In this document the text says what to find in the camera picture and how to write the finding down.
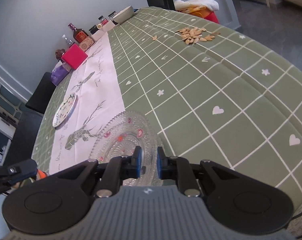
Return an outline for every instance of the white bowl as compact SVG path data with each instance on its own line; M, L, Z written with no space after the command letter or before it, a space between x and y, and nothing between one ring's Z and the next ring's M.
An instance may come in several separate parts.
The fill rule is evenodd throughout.
M121 12L116 14L112 20L116 23L124 23L126 20L129 20L134 14L134 10L132 6L128 6L127 8L123 9Z

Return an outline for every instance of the white table runner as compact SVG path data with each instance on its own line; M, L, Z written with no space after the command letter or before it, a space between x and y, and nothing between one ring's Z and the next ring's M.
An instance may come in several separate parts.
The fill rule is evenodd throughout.
M77 102L55 132L49 174L88 159L99 131L124 111L108 34L87 53L89 57L73 72L65 94L67 98L76 92Z

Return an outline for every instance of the grid pattern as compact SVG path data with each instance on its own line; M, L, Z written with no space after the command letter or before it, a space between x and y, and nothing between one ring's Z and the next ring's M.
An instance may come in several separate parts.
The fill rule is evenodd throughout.
M49 172L49 164L54 140L55 128L52 126L54 114L61 105L73 72L70 72L55 89L44 113L38 135L35 140L31 158L36 161L38 169Z
M221 34L186 45L175 33L184 27ZM139 10L109 39L125 108L146 115L167 155L211 159L302 203L297 68L240 33L159 8Z

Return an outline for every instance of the glass bottle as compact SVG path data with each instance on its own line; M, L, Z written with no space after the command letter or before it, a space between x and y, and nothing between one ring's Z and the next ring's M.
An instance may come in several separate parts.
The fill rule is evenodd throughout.
M63 35L62 38L65 40L69 48L74 44L74 42L71 39L67 38L65 35Z
M73 38L78 43L81 43L89 36L83 29L75 28L72 23L70 23L68 26L73 31Z

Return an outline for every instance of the glass jar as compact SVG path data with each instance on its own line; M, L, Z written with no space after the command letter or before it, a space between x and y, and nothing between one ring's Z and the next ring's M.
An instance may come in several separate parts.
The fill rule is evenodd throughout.
M111 20L115 25L117 25L118 23L116 23L115 21L112 20L112 18L113 18L115 15L117 15L117 13L114 11L114 12L112 12L111 14L109 14L108 17L110 18L110 20Z
M99 20L100 20L102 26L103 26L103 25L106 25L106 24L109 22L106 18L103 17L103 15L101 15L101 16L99 17Z

